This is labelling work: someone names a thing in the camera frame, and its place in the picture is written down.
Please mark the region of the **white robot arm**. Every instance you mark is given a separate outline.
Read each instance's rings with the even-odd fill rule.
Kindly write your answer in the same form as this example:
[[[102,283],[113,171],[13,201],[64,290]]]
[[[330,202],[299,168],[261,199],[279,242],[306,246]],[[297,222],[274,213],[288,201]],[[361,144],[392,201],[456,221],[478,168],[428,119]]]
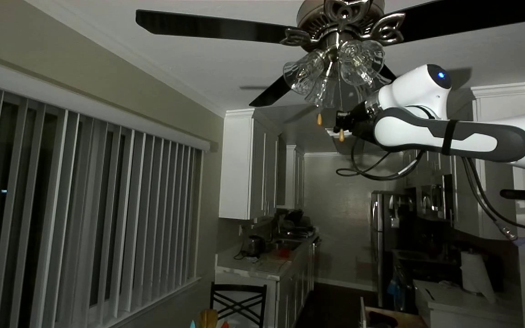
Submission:
[[[450,73],[423,64],[372,91],[326,130],[332,139],[357,137],[387,151],[423,150],[505,162],[525,170],[525,115],[474,122],[447,117]]]

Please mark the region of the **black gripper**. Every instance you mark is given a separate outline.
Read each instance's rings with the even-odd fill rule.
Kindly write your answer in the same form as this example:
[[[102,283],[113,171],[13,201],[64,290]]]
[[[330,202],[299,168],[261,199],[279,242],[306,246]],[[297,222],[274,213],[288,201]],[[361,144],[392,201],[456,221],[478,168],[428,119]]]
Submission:
[[[374,142],[374,113],[363,104],[352,111],[335,113],[335,133],[350,133],[356,139]]]

